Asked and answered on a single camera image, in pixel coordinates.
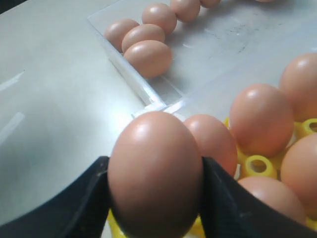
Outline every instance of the yellow egg holder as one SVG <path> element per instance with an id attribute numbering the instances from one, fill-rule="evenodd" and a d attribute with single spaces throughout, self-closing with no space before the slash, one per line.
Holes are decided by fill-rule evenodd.
<path id="1" fill-rule="evenodd" d="M 229 118 L 226 118 L 224 124 L 229 128 Z M 294 123 L 294 139 L 290 145 L 276 156 L 272 158 L 266 158 L 260 155 L 247 156 L 237 147 L 238 152 L 238 164 L 240 164 L 240 173 L 238 179 L 242 179 L 249 176 L 266 176 L 274 179 L 279 179 L 279 170 L 281 169 L 283 158 L 292 144 L 299 139 L 317 132 L 317 119 L 309 119 L 303 123 Z M 111 235 L 113 238 L 126 238 L 121 231 L 120 227 L 116 223 L 111 210 L 108 215 L 108 223 L 111 229 Z M 317 221 L 313 221 L 307 218 L 307 226 L 317 231 Z M 197 238 L 205 238 L 204 229 L 200 217 L 196 219 L 191 230 L 188 234 Z"/>

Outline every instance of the brown egg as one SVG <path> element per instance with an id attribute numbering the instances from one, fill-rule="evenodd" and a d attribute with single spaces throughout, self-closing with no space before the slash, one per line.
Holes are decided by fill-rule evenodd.
<path id="1" fill-rule="evenodd" d="M 213 8 L 217 6 L 221 0 L 200 0 L 200 4 L 204 8 Z"/>
<path id="2" fill-rule="evenodd" d="M 279 88 L 291 103 L 295 121 L 317 118 L 317 53 L 307 53 L 291 61 Z"/>
<path id="3" fill-rule="evenodd" d="M 286 153 L 281 180 L 298 196 L 309 215 L 317 215 L 317 133 L 296 142 Z"/>
<path id="4" fill-rule="evenodd" d="M 172 50 L 160 41 L 141 41 L 132 45 L 124 57 L 144 78 L 165 73 L 173 61 Z"/>
<path id="5" fill-rule="evenodd" d="M 292 190 L 280 181 L 253 176 L 243 178 L 239 183 L 267 206 L 300 224 L 305 224 L 306 217 L 302 204 Z"/>
<path id="6" fill-rule="evenodd" d="M 202 182 L 195 139 L 179 119 L 163 112 L 134 119 L 108 165 L 111 209 L 129 237 L 184 236 L 197 217 Z"/>
<path id="7" fill-rule="evenodd" d="M 237 147 L 227 127 L 209 115 L 195 115 L 184 121 L 193 134 L 200 154 L 215 159 L 234 176 L 238 163 Z"/>
<path id="8" fill-rule="evenodd" d="M 268 84 L 244 89 L 230 109 L 230 131 L 247 155 L 272 157 L 292 138 L 293 113 L 285 95 Z"/>
<path id="9" fill-rule="evenodd" d="M 122 50 L 126 50 L 135 43 L 146 40 L 165 41 L 165 33 L 159 26 L 144 24 L 130 30 L 122 41 Z"/>
<path id="10" fill-rule="evenodd" d="M 143 24 L 154 24 L 163 29 L 166 35 L 172 33 L 177 24 L 177 18 L 172 9 L 164 3 L 148 5 L 142 13 Z"/>
<path id="11" fill-rule="evenodd" d="M 196 19 L 200 11 L 200 0 L 171 0 L 170 8 L 182 22 Z"/>
<path id="12" fill-rule="evenodd" d="M 112 23 L 105 31 L 104 37 L 117 49 L 122 52 L 122 40 L 124 36 L 139 23 L 132 19 L 121 19 Z"/>

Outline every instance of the white table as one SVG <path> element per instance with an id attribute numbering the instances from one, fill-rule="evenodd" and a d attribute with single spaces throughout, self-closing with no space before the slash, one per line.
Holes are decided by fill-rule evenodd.
<path id="1" fill-rule="evenodd" d="M 0 15 L 0 224 L 110 155 L 143 108 L 85 22 L 114 1 L 28 0 Z"/>

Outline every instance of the egg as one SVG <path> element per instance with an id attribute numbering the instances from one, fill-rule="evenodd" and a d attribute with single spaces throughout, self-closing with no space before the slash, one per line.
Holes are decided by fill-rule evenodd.
<path id="1" fill-rule="evenodd" d="M 194 137 L 164 112 L 134 119 L 108 165 L 111 209 L 128 237 L 181 238 L 199 211 L 203 162 Z"/>
<path id="2" fill-rule="evenodd" d="M 148 5 L 142 13 L 143 24 L 154 24 L 163 29 L 166 35 L 172 33 L 177 24 L 176 14 L 164 3 Z"/>
<path id="3" fill-rule="evenodd" d="M 124 36 L 139 23 L 132 19 L 121 19 L 112 23 L 105 31 L 104 37 L 117 49 L 122 52 L 122 41 Z"/>
<path id="4" fill-rule="evenodd" d="M 195 20 L 200 11 L 200 0 L 171 0 L 170 8 L 182 22 Z"/>
<path id="5" fill-rule="evenodd" d="M 213 8 L 217 6 L 221 0 L 200 0 L 200 4 L 204 8 Z"/>
<path id="6" fill-rule="evenodd" d="M 239 183 L 270 208 L 300 224 L 305 224 L 306 216 L 301 202 L 282 182 L 269 177 L 253 176 L 243 178 Z"/>
<path id="7" fill-rule="evenodd" d="M 122 41 L 122 51 L 126 50 L 135 43 L 146 40 L 165 41 L 165 33 L 159 26 L 144 24 L 130 30 Z"/>
<path id="8" fill-rule="evenodd" d="M 172 50 L 160 41 L 141 41 L 132 45 L 124 57 L 144 78 L 165 73 L 172 64 Z"/>
<path id="9" fill-rule="evenodd" d="M 317 133 L 296 142 L 286 153 L 281 180 L 304 205 L 307 213 L 317 216 Z"/>
<path id="10" fill-rule="evenodd" d="M 215 159 L 234 176 L 238 163 L 235 141 L 228 128 L 210 115 L 194 115 L 184 121 L 205 157 Z"/>
<path id="11" fill-rule="evenodd" d="M 268 158 L 286 148 L 294 130 L 293 112 L 286 96 L 263 83 L 245 88 L 235 98 L 229 124 L 245 154 Z"/>
<path id="12" fill-rule="evenodd" d="M 317 118 L 317 53 L 303 54 L 291 61 L 279 88 L 292 106 L 295 121 Z"/>

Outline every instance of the clear plastic tray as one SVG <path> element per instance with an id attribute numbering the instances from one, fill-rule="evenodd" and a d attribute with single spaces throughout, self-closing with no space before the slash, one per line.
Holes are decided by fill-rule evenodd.
<path id="1" fill-rule="evenodd" d="M 314 9 L 317 9 L 316 0 L 277 0 L 273 3 L 222 0 L 214 9 L 202 8 L 194 22 L 178 22 L 175 31 L 168 36 L 166 43 L 174 53 L 170 70 L 146 81 L 103 37 L 103 32 L 112 22 L 122 18 L 141 23 L 143 9 L 153 2 L 169 4 L 169 0 L 120 0 L 88 17 L 107 56 L 145 103 L 145 109 L 137 114 L 160 110 L 197 92 L 202 85 L 221 86 L 220 82 L 215 82 L 218 76 L 301 26 L 315 16 Z"/>
<path id="2" fill-rule="evenodd" d="M 317 18 L 306 22 L 284 40 L 237 65 L 226 74 L 210 81 L 164 109 L 185 119 L 194 114 L 209 114 L 224 121 L 234 98 L 253 83 L 277 86 L 283 70 L 296 56 L 317 52 Z"/>

